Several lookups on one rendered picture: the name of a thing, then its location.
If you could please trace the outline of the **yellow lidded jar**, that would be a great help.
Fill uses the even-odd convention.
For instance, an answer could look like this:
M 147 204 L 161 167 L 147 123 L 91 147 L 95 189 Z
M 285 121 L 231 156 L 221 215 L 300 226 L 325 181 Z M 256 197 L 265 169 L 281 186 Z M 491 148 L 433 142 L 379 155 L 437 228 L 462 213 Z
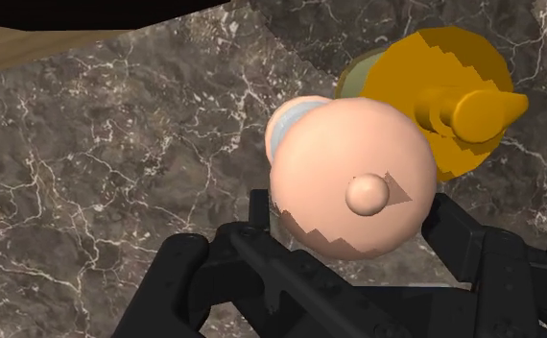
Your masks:
M 439 181 L 480 166 L 529 106 L 491 43 L 455 26 L 420 29 L 366 52 L 343 71 L 335 96 L 366 97 L 407 115 L 431 146 Z

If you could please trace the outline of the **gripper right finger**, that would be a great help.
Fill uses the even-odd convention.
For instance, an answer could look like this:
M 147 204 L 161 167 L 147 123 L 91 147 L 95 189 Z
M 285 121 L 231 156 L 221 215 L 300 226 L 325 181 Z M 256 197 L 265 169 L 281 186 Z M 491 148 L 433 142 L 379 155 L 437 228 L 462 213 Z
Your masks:
M 475 338 L 547 338 L 547 248 L 478 223 L 443 193 L 421 233 L 454 278 L 471 284 Z

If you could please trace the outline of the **pink lidded jar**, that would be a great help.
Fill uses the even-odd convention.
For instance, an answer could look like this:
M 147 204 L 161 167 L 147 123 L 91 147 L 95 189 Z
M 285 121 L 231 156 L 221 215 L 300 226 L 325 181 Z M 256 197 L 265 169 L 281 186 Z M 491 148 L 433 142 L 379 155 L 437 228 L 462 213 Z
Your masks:
M 265 145 L 281 225 L 326 257 L 389 253 L 415 236 L 430 211 L 431 148 L 388 104 L 297 97 L 274 112 Z

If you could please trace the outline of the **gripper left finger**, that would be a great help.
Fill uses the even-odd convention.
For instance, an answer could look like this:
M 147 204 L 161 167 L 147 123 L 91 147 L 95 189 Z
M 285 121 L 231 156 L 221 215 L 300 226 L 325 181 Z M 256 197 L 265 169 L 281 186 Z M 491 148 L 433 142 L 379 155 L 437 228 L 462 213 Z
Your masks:
M 311 254 L 270 235 L 269 194 L 249 219 L 166 238 L 111 338 L 205 338 L 212 306 L 231 302 L 260 338 L 412 338 L 411 332 Z

